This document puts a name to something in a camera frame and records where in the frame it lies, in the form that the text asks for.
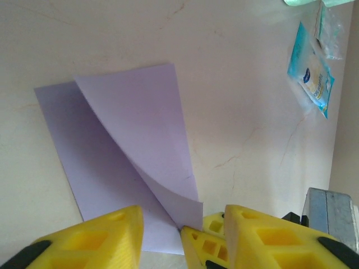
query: metal object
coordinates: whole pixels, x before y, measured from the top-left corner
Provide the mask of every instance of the metal object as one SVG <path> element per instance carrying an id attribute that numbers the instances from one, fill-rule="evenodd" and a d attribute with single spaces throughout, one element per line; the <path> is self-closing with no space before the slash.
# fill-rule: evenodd
<path id="1" fill-rule="evenodd" d="M 355 210 L 349 195 L 309 188 L 303 215 L 309 227 L 337 238 L 359 253 L 359 236 Z"/>

